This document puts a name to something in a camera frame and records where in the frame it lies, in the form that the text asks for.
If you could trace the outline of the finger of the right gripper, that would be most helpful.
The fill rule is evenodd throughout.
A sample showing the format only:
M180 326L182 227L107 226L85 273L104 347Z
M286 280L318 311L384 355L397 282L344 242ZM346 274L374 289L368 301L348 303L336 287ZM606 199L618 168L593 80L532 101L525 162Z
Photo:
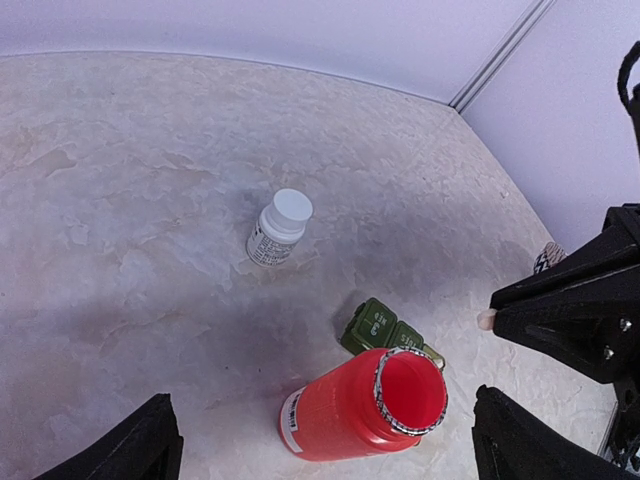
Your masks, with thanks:
M557 265L493 293L495 335L601 383L639 375L639 207Z

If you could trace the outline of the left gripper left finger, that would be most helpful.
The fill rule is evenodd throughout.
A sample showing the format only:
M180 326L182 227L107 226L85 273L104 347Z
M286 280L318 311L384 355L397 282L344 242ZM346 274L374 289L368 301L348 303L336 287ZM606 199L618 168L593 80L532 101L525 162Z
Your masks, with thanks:
M177 479L184 438L168 394L156 394L46 479Z

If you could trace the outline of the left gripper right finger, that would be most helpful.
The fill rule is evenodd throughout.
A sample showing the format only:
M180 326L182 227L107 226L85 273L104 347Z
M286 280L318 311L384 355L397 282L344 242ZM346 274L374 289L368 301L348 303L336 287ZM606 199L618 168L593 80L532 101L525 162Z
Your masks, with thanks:
M635 477L565 439L495 387L479 387L474 414L472 437L480 480Z

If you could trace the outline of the pink pill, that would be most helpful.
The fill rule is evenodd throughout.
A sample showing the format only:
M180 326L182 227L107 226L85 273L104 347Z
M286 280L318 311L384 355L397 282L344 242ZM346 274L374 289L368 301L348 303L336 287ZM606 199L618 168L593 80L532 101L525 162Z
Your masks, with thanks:
M477 316L478 327L483 331L492 331L494 329L497 311L495 309L486 309Z

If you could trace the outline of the orange pill bottle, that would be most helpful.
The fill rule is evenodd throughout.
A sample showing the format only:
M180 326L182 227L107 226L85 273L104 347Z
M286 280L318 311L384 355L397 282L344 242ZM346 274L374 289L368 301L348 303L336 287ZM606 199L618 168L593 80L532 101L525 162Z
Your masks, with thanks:
M279 433L295 456L328 462L397 453L444 420L441 369L415 348L361 353L283 403Z

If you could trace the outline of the green weekly pill organizer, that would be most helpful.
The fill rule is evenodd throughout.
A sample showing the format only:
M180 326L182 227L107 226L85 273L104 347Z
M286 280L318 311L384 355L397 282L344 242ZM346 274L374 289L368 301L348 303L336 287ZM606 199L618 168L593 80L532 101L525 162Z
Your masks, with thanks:
M424 352L440 370L446 366L445 358L430 347L416 329L375 297L356 308L339 343L353 355L374 348L415 348Z

